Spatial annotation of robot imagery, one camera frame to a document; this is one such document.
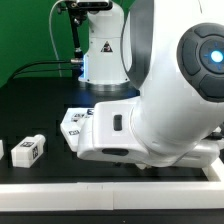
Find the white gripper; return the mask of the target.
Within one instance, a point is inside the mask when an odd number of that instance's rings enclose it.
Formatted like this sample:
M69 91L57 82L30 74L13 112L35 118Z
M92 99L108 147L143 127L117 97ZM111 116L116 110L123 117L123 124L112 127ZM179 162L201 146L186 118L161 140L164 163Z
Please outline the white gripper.
M212 164L224 147L207 138L220 124L207 111L185 113L178 107L138 99L101 102L81 129L77 156L85 160L134 163L141 168Z

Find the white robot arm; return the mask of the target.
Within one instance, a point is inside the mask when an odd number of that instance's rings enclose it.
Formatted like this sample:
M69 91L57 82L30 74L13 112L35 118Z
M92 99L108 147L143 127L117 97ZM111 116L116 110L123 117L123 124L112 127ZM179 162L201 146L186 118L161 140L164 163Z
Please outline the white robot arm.
M224 123L224 0L135 0L121 42L140 94L100 102L81 129L81 159L204 168Z

